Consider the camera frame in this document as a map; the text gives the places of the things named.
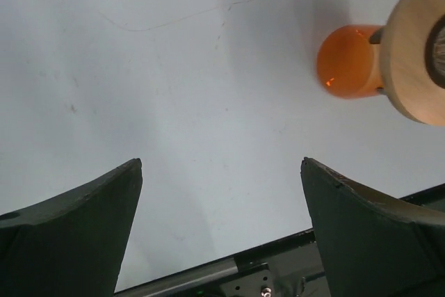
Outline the orange carafe with wooden collar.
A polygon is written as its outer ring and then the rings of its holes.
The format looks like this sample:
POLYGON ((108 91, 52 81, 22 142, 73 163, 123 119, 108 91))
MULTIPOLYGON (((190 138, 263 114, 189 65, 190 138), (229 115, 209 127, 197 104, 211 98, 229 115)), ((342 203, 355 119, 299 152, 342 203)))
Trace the orange carafe with wooden collar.
POLYGON ((342 99, 385 95, 406 118, 444 126, 444 79, 432 44, 444 27, 444 0, 399 0, 384 25, 349 24, 331 32, 316 57, 316 76, 342 99))

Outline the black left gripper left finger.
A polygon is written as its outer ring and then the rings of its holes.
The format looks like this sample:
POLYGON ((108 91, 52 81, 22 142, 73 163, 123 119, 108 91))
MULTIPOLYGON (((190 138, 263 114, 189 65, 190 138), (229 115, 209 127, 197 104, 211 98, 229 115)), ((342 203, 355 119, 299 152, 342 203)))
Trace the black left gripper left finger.
POLYGON ((2 296, 112 296, 141 189, 142 162, 1 215, 2 296))

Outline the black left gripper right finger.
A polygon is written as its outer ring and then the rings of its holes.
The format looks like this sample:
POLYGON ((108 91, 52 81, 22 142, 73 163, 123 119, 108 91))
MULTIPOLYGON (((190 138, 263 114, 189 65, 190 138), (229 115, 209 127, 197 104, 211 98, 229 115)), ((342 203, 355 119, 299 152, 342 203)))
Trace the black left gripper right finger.
POLYGON ((398 199, 312 158, 301 180, 332 296, 444 295, 444 185, 398 199))

